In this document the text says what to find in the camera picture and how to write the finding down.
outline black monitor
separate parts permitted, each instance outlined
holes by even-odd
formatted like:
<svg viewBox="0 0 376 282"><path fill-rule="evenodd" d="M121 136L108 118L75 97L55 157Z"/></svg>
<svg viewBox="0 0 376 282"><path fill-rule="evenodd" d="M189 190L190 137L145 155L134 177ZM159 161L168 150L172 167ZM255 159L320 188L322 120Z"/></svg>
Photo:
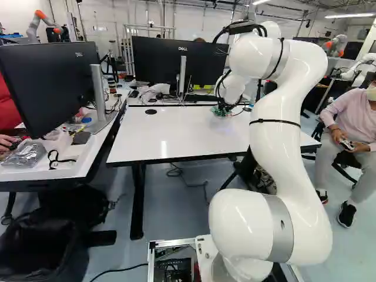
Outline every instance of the black monitor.
<svg viewBox="0 0 376 282"><path fill-rule="evenodd" d="M355 60L362 49L363 42L350 41L347 42L345 49L343 50L343 59Z"/></svg>
<svg viewBox="0 0 376 282"><path fill-rule="evenodd" d="M223 74L228 44L133 36L136 80L176 83L180 57L186 56L186 83L214 85Z"/></svg>
<svg viewBox="0 0 376 282"><path fill-rule="evenodd" d="M0 46L0 71L32 138L78 113L94 97L94 42Z"/></svg>

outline black desk leg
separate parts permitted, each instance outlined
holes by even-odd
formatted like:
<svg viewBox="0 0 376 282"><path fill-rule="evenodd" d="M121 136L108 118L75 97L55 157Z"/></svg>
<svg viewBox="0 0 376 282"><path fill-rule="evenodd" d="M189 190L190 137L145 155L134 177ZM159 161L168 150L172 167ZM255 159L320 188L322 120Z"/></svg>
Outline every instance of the black desk leg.
<svg viewBox="0 0 376 282"><path fill-rule="evenodd" d="M133 196L132 222L130 223L130 239L138 240L143 237L143 199L145 194L146 164L132 166L135 194Z"/></svg>
<svg viewBox="0 0 376 282"><path fill-rule="evenodd" d="M230 175L230 177L223 183L222 187L220 190L225 189L231 181L234 180L236 176L240 176L242 181L246 184L247 188L251 190L251 187L249 185L249 182L252 180L253 173L256 169L257 162L253 157L251 148L248 147L247 153L244 156L243 160L241 163L239 162L234 162L234 168L235 171Z"/></svg>

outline concrete floor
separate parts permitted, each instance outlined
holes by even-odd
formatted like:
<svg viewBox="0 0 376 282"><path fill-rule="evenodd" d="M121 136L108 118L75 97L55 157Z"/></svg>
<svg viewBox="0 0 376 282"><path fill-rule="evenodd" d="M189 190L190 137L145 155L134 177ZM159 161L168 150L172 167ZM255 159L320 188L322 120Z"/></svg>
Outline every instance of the concrete floor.
<svg viewBox="0 0 376 282"><path fill-rule="evenodd" d="M315 117L302 117L302 130L311 133L316 125ZM313 179L314 162L304 160L305 167ZM215 194L233 171L228 159L205 160L199 162L177 163L184 168L184 177L190 184L208 181L208 198ZM98 230L117 230L116 244L90 249L89 268L84 279L89 282L98 273L113 269L134 266L147 260L147 242L157 239L181 239L208 234L208 206L204 201L202 187L187 188L178 177L167 177L169 164L150 165L146 171L145 187L145 236L138 241L130 241L130 217L132 213L133 182L130 168L121 167L99 171L93 186L106 191L110 200L116 200L125 193L116 209L108 214L105 224ZM359 177L359 170L351 170L351 175ZM235 179L229 187L243 188L241 181ZM316 266L300 267L304 281L373 281L376 275L376 205L372 199L358 207L357 219L350 229L342 228L335 217L340 203L346 200L351 191L351 183L333 169L328 179L329 203L325 209L332 223L334 244L331 256ZM0 193L0 210L4 210L7 193ZM34 194L20 193L17 197L15 215L36 207ZM110 273L97 279L108 281L146 281L147 267L141 267L125 273Z"/></svg>

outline black sneaker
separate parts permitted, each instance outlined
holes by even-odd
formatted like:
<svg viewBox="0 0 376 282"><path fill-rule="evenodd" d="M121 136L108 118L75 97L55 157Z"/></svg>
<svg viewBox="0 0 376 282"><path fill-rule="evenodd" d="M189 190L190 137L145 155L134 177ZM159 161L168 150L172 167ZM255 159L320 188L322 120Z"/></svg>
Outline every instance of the black sneaker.
<svg viewBox="0 0 376 282"><path fill-rule="evenodd" d="M347 204L347 201L343 202L341 205L340 213L337 216L338 223L345 228L349 228L354 221L354 215L356 211L357 208L352 204Z"/></svg>
<svg viewBox="0 0 376 282"><path fill-rule="evenodd" d="M317 196L320 198L322 204L327 204L329 201L327 191L324 189L316 190Z"/></svg>

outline person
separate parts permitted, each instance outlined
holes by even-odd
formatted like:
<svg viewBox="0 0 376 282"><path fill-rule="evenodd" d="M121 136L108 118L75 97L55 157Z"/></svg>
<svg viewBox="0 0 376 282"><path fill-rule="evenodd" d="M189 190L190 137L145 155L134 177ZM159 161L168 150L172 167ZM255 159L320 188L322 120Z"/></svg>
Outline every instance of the person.
<svg viewBox="0 0 376 282"><path fill-rule="evenodd" d="M0 134L0 153L9 151L10 146L12 146L11 142L16 142L17 139L8 135Z"/></svg>
<svg viewBox="0 0 376 282"><path fill-rule="evenodd" d="M205 39L201 37L197 37L196 39L193 40L193 42L206 42Z"/></svg>
<svg viewBox="0 0 376 282"><path fill-rule="evenodd" d="M327 173L331 173L335 157L344 150L340 145L341 138L353 142L355 149L349 152L362 165L362 175L337 216L337 221L349 228L357 206L376 189L376 75L368 88L352 89L329 104L320 113L320 118L326 126L315 161L316 191L321 201L328 202L324 180Z"/></svg>
<svg viewBox="0 0 376 282"><path fill-rule="evenodd" d="M11 98L8 87L0 73L0 132L13 129L22 119Z"/></svg>

